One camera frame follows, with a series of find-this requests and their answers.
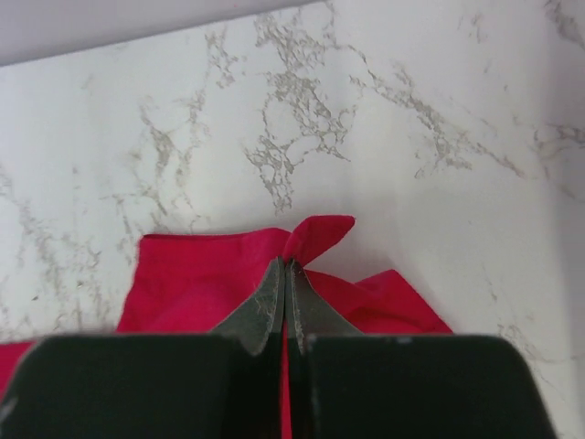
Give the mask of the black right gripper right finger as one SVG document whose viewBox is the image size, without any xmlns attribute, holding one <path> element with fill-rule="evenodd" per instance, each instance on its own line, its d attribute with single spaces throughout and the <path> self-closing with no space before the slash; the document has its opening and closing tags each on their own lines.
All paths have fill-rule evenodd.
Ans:
<svg viewBox="0 0 585 439">
<path fill-rule="evenodd" d="M 552 438 L 521 354 L 500 337 L 367 335 L 286 267 L 295 438 Z"/>
</svg>

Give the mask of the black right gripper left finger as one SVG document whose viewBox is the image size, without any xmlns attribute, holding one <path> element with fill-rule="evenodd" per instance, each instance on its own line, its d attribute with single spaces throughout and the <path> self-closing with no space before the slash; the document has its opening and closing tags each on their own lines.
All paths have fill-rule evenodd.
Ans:
<svg viewBox="0 0 585 439">
<path fill-rule="evenodd" d="M 60 336 L 18 362 L 4 438 L 277 438 L 284 263 L 205 334 Z"/>
</svg>

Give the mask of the crimson red t shirt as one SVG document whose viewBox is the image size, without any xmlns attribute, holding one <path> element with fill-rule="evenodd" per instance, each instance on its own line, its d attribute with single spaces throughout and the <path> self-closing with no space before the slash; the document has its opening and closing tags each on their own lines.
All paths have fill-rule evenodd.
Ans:
<svg viewBox="0 0 585 439">
<path fill-rule="evenodd" d="M 314 290 L 364 334 L 448 333 L 448 326 L 393 270 L 352 284 L 308 269 L 308 264 L 340 242 L 354 223 L 350 216 L 313 216 L 291 231 L 269 228 L 232 235 L 144 236 L 120 322 L 112 334 L 105 336 L 205 334 L 256 291 L 269 263 L 278 258 L 284 263 L 284 273 L 289 262 L 298 262 Z M 295 438 L 290 412 L 285 281 L 282 432 L 277 438 Z M 2 346 L 2 399 L 18 362 L 37 342 Z"/>
</svg>

